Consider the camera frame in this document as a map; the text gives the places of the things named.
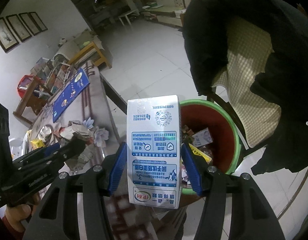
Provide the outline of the person left hand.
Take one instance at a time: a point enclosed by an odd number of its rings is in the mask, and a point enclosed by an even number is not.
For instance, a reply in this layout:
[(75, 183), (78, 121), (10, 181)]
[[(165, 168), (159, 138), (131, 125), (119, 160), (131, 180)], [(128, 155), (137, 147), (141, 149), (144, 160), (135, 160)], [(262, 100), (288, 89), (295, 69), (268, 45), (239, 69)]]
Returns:
[(26, 220), (29, 216), (32, 216), (38, 205), (40, 204), (41, 196), (39, 193), (34, 194), (29, 198), (25, 204), (18, 205), (16, 207), (6, 207), (5, 216), (3, 221), (6, 226), (9, 226), (18, 233), (23, 233), (25, 227), (22, 221)]

